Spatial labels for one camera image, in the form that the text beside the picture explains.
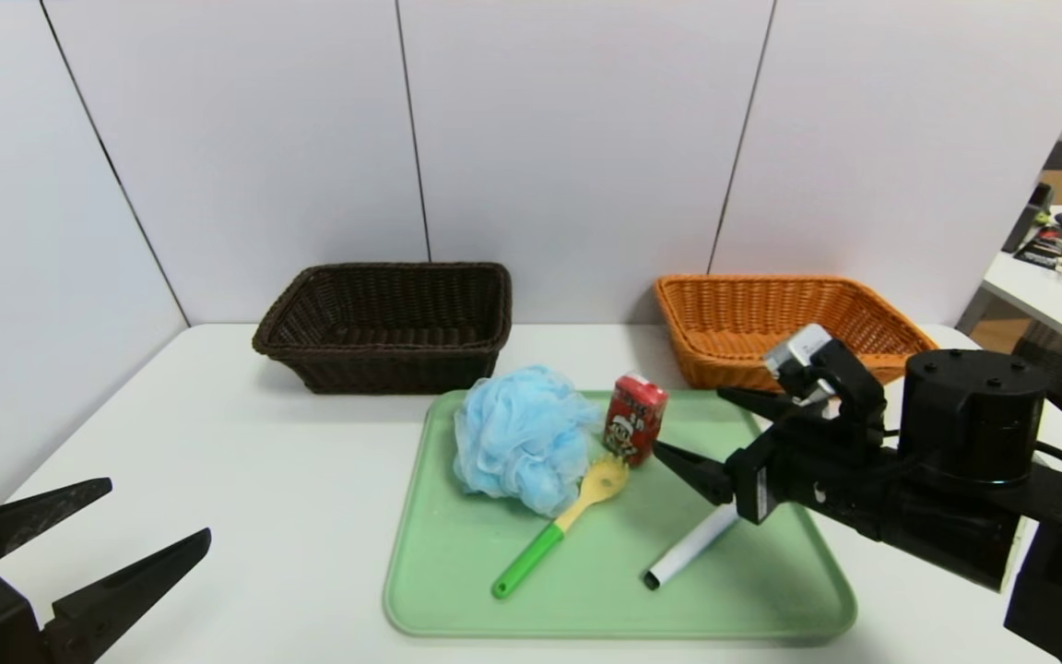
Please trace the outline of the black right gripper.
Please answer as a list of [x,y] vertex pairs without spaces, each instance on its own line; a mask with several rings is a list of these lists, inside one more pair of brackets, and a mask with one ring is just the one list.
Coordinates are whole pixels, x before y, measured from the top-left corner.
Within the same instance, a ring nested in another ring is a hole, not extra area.
[[653,457],[713,505],[737,501],[741,516],[763,524],[781,504],[800,504],[874,541],[896,540],[896,480],[884,476],[881,425],[798,420],[787,394],[722,386],[716,395],[771,426],[726,463],[654,441]]

